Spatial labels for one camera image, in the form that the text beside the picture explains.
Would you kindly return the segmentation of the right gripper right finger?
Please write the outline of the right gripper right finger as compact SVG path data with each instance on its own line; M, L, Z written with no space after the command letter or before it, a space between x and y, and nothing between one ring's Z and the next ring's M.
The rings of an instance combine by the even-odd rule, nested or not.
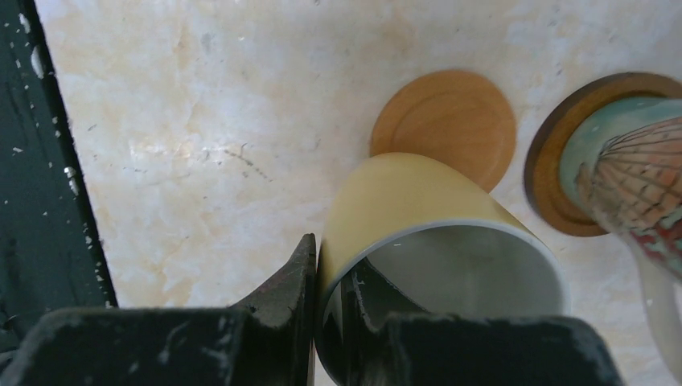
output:
M620 385L601 336L569 317L431 314L366 261L341 281L347 385Z

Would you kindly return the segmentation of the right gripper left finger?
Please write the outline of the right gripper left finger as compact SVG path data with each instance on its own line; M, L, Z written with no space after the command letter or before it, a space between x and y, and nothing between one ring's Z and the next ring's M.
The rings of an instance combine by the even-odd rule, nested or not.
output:
M67 308L1 358L4 385L311 385L316 242L231 306Z

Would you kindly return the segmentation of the cream cup front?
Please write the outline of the cream cup front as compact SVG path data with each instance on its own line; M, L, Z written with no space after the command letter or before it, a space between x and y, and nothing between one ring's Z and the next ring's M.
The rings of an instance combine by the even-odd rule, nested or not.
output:
M318 255L314 343L346 380L340 284L369 264L419 310L474 318L567 315L558 259L476 183L432 158L364 160L334 198Z

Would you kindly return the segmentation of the cream cup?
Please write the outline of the cream cup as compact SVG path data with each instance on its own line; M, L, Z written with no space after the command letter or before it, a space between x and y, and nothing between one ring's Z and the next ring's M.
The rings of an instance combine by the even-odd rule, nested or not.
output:
M364 160L334 198L318 255L314 343L346 380L340 284L369 264L419 310L474 318L567 315L558 259L476 183L432 158Z
M561 190L635 256L648 326L681 380L681 100L633 96L589 115L561 152Z

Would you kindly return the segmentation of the light brown wooden coaster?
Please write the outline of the light brown wooden coaster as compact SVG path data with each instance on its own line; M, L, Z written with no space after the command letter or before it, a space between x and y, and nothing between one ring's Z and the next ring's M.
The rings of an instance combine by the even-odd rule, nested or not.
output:
M448 69L420 76L383 107L369 154L426 156L492 191L516 151L515 114L503 92L476 72Z

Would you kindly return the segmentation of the dark brown wooden saucer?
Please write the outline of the dark brown wooden saucer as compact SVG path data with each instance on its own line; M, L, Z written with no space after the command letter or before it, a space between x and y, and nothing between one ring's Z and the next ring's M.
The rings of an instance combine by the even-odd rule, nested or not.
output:
M650 72L621 72L601 77L567 96L544 120L524 165L524 190L534 212L552 228L570 236L607 233L574 204L559 179L561 154L577 127L610 103L628 97L681 97L681 82Z

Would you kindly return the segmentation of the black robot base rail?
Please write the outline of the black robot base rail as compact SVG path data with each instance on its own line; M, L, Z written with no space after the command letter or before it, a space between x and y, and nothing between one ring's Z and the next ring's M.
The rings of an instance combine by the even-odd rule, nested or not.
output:
M32 1L1 4L1 364L45 315L117 299Z

